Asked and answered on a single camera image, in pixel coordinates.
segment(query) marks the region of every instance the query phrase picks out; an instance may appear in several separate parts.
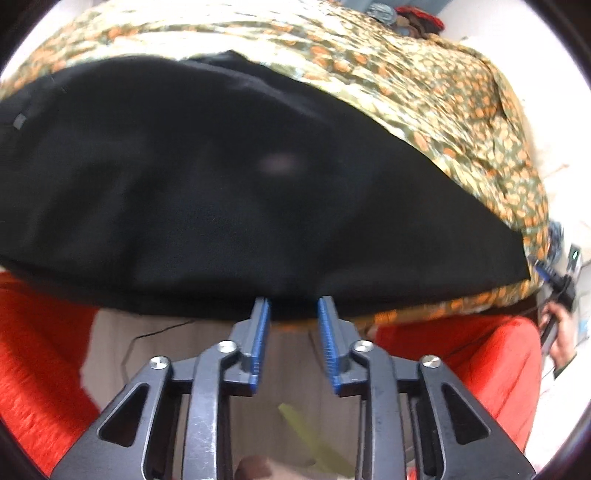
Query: white wall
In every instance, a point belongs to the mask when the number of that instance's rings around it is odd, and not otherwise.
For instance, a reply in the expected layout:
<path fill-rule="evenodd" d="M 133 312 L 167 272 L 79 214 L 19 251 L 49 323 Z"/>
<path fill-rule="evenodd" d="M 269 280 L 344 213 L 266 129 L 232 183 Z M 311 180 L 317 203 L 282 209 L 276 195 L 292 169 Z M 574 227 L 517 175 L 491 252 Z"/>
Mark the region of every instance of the white wall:
<path fill-rule="evenodd" d="M 564 225 L 566 248 L 578 243 L 591 260 L 591 91 L 575 62 L 522 0 L 454 0 L 439 17 L 444 37 L 482 52 L 509 79 L 531 125 L 550 215 Z"/>
<path fill-rule="evenodd" d="M 2 74 L 0 74 L 0 80 L 12 75 L 39 45 L 95 3 L 97 2 L 94 0 L 61 0 L 41 19 L 22 42 Z"/>

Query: black cloth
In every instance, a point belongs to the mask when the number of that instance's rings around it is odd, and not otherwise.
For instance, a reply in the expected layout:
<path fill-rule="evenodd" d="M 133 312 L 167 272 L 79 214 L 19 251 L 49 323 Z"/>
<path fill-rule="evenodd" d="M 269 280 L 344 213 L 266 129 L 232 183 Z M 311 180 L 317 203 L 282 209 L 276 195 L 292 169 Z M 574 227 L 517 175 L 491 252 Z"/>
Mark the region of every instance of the black cloth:
<path fill-rule="evenodd" d="M 0 264 L 137 313 L 275 319 L 529 278 L 522 236 L 350 105 L 235 53 L 116 57 L 0 103 Z"/>

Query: wire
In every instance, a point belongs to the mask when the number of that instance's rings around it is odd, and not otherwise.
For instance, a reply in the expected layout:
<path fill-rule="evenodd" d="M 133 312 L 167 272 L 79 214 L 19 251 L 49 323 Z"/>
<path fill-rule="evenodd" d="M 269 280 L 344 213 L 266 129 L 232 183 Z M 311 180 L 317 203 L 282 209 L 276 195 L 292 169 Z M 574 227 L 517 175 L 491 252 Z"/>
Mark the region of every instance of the wire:
<path fill-rule="evenodd" d="M 127 347 L 127 351 L 125 352 L 125 355 L 123 356 L 123 360 L 121 361 L 120 367 L 121 367 L 121 378 L 123 379 L 123 384 L 127 385 L 127 383 L 129 382 L 129 375 L 127 374 L 127 362 L 129 361 L 129 357 L 131 356 L 131 353 L 133 353 L 133 351 L 134 351 L 135 342 L 137 340 L 140 340 L 142 338 L 152 337 L 154 335 L 159 335 L 160 333 L 168 332 L 169 330 L 173 330 L 178 327 L 183 327 L 185 325 L 188 325 L 189 323 L 194 323 L 195 321 L 196 321 L 195 319 L 188 320 L 183 323 L 178 323 L 176 325 L 171 325 L 171 326 L 163 328 L 161 330 L 157 330 L 156 332 L 145 333 L 143 335 L 138 335 L 137 337 L 134 337 L 133 340 L 131 340 L 131 342 L 129 343 L 129 346 Z"/>

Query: metal screw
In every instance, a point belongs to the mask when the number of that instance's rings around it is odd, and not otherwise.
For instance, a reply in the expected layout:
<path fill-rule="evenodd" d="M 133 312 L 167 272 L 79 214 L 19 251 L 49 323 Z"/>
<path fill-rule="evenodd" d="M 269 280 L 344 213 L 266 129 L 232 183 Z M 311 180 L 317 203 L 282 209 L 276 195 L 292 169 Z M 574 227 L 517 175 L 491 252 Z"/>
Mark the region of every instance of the metal screw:
<path fill-rule="evenodd" d="M 437 355 L 425 355 L 421 363 L 427 368 L 437 368 L 441 365 L 441 359 Z"/>
<path fill-rule="evenodd" d="M 162 370 L 168 367 L 170 361 L 165 356 L 155 356 L 150 359 L 150 368 L 154 370 Z"/>
<path fill-rule="evenodd" d="M 374 345 L 372 342 L 370 342 L 369 340 L 357 340 L 354 344 L 353 344 L 353 350 L 355 350 L 356 352 L 369 352 L 370 350 L 373 350 Z"/>
<path fill-rule="evenodd" d="M 224 340 L 223 342 L 219 342 L 217 345 L 217 349 L 220 350 L 221 353 L 232 353 L 235 352 L 238 348 L 235 342 L 231 340 Z"/>

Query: orange floral pattern cloth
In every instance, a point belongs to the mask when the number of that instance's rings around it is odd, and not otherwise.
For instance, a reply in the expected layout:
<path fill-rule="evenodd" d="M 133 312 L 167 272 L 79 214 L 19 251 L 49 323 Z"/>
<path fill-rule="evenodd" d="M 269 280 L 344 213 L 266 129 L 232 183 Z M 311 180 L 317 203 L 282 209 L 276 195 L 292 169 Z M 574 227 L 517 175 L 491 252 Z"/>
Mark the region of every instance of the orange floral pattern cloth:
<path fill-rule="evenodd" d="M 372 18 L 320 0 L 111 0 L 57 31 L 0 85 L 0 99 L 82 62 L 148 54 L 171 59 L 234 50 L 358 108 L 428 156 L 524 237 L 548 250 L 548 201 L 525 139 L 519 103 L 477 51 L 432 35 L 400 37 Z M 531 280 L 480 295 L 375 315 L 378 323 L 505 306 Z"/>

